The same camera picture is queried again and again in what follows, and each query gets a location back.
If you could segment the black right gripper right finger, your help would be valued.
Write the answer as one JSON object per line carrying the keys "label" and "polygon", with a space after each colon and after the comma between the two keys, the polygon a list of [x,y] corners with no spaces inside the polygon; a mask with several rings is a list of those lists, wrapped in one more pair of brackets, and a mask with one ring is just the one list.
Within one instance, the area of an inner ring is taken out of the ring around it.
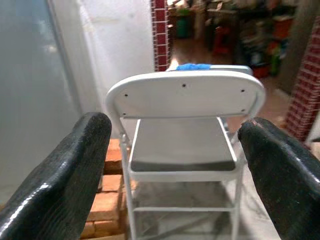
{"label": "black right gripper right finger", "polygon": [[255,117],[241,143],[256,191],[282,240],[320,238],[320,162],[296,138]]}

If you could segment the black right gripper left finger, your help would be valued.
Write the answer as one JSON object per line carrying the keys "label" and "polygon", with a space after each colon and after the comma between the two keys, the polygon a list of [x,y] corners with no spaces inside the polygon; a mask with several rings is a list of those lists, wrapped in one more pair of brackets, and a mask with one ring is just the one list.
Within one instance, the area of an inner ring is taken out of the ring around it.
{"label": "black right gripper left finger", "polygon": [[111,132],[106,114],[83,115],[1,210],[1,239],[79,239],[104,171]]}

